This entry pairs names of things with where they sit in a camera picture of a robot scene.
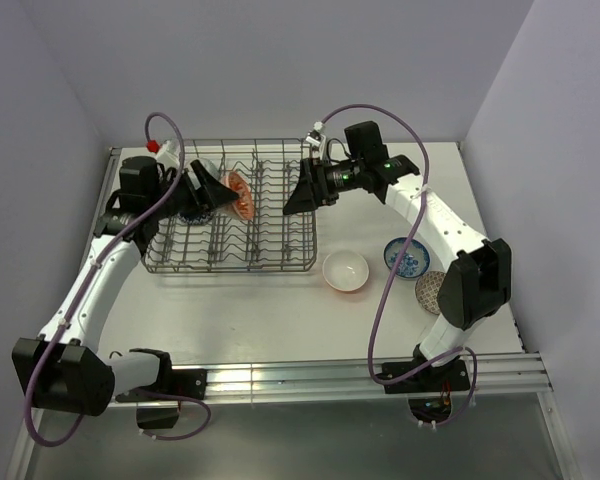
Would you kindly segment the orange geometric pattern bowl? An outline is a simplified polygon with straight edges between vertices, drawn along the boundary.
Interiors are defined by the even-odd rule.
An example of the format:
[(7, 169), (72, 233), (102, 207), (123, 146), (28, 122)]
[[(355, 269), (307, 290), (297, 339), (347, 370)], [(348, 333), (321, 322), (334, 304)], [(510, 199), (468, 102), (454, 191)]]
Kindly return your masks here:
[(199, 215), (185, 215), (180, 213), (177, 218), (186, 225), (190, 226), (204, 226), (213, 220), (213, 213), (203, 213)]

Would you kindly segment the orange floral pattern bowl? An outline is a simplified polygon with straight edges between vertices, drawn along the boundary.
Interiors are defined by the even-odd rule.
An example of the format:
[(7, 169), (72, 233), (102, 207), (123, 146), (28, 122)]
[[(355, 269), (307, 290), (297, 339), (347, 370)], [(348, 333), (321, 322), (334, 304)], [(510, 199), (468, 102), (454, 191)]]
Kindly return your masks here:
[(228, 171), (221, 183), (238, 194), (238, 199), (225, 205), (221, 213), (240, 221), (251, 221), (255, 216), (255, 203), (248, 182), (236, 171)]

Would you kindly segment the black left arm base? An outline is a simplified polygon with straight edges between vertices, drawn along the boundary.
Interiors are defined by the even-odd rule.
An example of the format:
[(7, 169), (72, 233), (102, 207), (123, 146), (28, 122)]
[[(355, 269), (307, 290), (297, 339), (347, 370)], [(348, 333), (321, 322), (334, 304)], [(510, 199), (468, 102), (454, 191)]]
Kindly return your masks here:
[(173, 397), (187, 397), (197, 400), (205, 398), (207, 370), (171, 370), (156, 383), (121, 393), (115, 397), (118, 403), (168, 401)]

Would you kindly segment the pale green bowl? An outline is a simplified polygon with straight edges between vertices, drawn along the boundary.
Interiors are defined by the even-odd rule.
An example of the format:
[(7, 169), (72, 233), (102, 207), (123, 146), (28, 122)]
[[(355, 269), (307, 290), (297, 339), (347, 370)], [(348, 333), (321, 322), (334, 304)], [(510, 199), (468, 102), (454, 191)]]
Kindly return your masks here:
[(199, 162), (205, 168), (207, 172), (209, 172), (212, 176), (216, 176), (218, 174), (218, 170), (213, 162), (205, 158), (199, 158)]

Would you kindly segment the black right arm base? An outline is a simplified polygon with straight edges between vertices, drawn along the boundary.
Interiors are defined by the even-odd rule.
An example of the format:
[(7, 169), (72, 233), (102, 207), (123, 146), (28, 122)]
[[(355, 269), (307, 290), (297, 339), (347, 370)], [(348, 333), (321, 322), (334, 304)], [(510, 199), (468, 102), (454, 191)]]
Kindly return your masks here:
[(455, 347), (428, 360), (420, 344), (413, 350), (410, 360), (383, 362), (381, 371), (374, 370), (373, 356), (367, 355), (367, 369), (372, 381), (380, 385), (387, 395), (424, 394), (452, 391), (469, 391), (476, 376), (469, 380), (466, 362), (461, 359), (464, 347)]

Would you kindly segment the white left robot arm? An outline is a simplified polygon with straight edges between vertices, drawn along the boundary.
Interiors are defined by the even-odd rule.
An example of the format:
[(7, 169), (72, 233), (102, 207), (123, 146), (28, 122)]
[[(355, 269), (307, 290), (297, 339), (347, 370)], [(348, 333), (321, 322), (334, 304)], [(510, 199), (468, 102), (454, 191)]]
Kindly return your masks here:
[(29, 407), (99, 416), (113, 397), (141, 389), (163, 399), (175, 386), (168, 353), (135, 348), (99, 357), (109, 313), (145, 256), (161, 220), (221, 209), (239, 195), (194, 160), (182, 173), (151, 156), (122, 161), (119, 187), (98, 218), (85, 261), (62, 305), (36, 338), (19, 339), (14, 367)]

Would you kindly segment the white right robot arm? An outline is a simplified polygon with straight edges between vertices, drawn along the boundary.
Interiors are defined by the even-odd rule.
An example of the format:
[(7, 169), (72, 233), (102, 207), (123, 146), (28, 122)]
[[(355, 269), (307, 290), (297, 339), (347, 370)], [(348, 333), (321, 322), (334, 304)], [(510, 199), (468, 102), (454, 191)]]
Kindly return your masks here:
[(309, 157), (300, 164), (286, 215), (312, 212), (336, 203), (340, 194), (364, 190), (397, 212), (433, 250), (445, 277), (437, 295), (440, 313), (417, 345), (415, 383), (432, 390), (484, 318), (510, 301), (512, 251), (502, 239), (490, 240), (463, 221), (429, 185), (428, 171), (404, 155), (392, 156), (378, 125), (366, 121), (346, 128), (350, 158), (331, 163), (322, 122), (307, 134)]

